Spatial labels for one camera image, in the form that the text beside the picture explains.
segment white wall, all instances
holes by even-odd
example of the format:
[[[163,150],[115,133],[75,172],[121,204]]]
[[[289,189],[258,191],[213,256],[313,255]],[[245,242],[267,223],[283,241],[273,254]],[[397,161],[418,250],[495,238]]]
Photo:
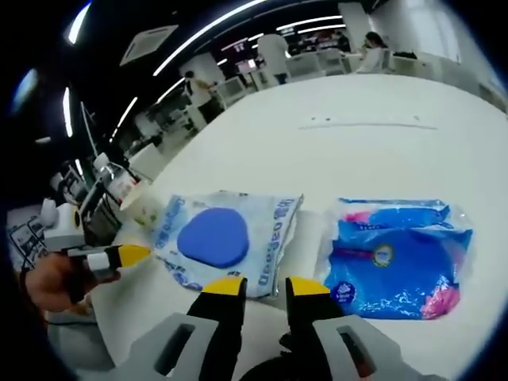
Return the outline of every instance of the white wall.
[[[195,73],[196,78],[207,83],[219,83],[225,80],[224,73],[210,53],[193,57],[179,69],[180,75],[184,76],[189,70]]]
[[[359,2],[340,2],[338,6],[348,30],[351,48],[358,50],[364,44],[365,34],[371,30],[369,18]]]
[[[390,0],[370,18],[391,50],[444,57],[500,86],[468,27],[441,0]]]
[[[159,125],[155,121],[149,121],[145,113],[138,114],[134,118],[134,123],[143,137],[153,137],[161,131]]]

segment logo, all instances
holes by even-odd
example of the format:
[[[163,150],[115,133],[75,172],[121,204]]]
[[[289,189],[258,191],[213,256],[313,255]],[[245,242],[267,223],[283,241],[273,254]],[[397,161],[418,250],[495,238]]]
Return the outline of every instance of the logo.
[[[387,267],[394,259],[394,249],[386,244],[374,250],[372,261],[378,267]]]
[[[339,303],[351,303],[355,300],[356,288],[349,282],[339,282],[332,290],[332,299]]]

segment human hand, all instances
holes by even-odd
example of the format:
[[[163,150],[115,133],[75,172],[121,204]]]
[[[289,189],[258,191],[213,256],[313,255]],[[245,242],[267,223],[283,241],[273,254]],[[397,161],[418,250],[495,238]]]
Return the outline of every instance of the human hand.
[[[85,292],[94,289],[99,281],[91,271],[86,270],[87,276],[83,285]],[[41,258],[36,267],[26,274],[26,290],[32,302],[51,312],[61,312],[72,307],[71,297],[66,288],[68,277],[77,276],[72,260],[65,255],[52,253]],[[110,283],[120,279],[120,273],[115,274],[101,283]]]

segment woman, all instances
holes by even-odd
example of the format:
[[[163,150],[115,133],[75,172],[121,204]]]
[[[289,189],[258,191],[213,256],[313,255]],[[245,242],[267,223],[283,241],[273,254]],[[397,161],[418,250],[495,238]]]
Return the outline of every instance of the woman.
[[[360,67],[355,74],[375,74],[383,72],[383,60],[385,51],[388,48],[383,38],[376,32],[369,32],[365,35],[367,53]]]
[[[206,123],[210,123],[221,113],[210,95],[211,85],[201,79],[196,79],[193,71],[185,73],[185,87],[192,104],[198,107]]]

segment person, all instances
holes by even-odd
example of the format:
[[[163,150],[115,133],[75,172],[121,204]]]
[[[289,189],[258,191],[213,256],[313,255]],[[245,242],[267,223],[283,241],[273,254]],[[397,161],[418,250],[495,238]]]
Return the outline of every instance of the person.
[[[190,101],[194,106],[198,107],[206,123],[210,123],[221,113],[221,110],[217,107],[210,94],[211,87],[205,81],[195,78],[193,71],[185,73],[185,88],[189,94]]]
[[[268,71],[280,85],[287,82],[286,52],[288,45],[284,37],[277,33],[269,33],[258,41],[257,52],[263,57]]]
[[[337,30],[336,39],[338,48],[341,52],[344,53],[351,52],[351,45],[349,44],[349,39],[340,30]]]
[[[384,52],[388,48],[383,38],[376,32],[365,35],[365,56],[355,74],[375,74],[383,72]]]

